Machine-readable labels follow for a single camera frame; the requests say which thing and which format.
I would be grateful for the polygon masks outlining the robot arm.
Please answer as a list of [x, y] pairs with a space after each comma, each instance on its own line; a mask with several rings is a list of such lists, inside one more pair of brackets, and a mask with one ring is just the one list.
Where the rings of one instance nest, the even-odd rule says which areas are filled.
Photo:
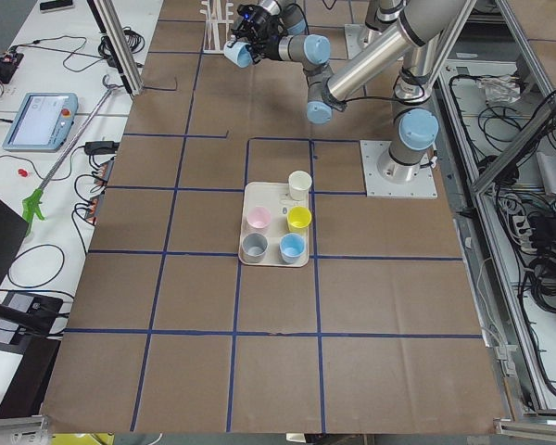
[[246, 68], [263, 59], [292, 61], [311, 70], [329, 61], [329, 39], [309, 32], [302, 7], [295, 1], [241, 4], [223, 54]]
[[309, 88], [308, 120], [328, 122], [335, 110], [345, 110], [357, 90], [397, 66], [387, 98], [392, 103], [394, 132], [377, 169], [393, 184], [414, 180], [439, 132], [438, 119], [429, 109], [435, 80], [473, 8], [473, 1], [410, 1], [343, 68], [320, 70], [318, 83]]

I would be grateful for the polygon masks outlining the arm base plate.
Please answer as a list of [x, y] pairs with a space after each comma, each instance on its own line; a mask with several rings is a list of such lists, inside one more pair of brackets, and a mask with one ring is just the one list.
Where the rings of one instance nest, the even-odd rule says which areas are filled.
[[435, 199], [436, 184], [426, 154], [418, 164], [395, 162], [389, 153], [390, 141], [360, 140], [360, 157], [367, 197]]
[[368, 28], [364, 24], [346, 24], [345, 25], [345, 39], [347, 46], [347, 58], [352, 59], [369, 43], [371, 43], [379, 32]]

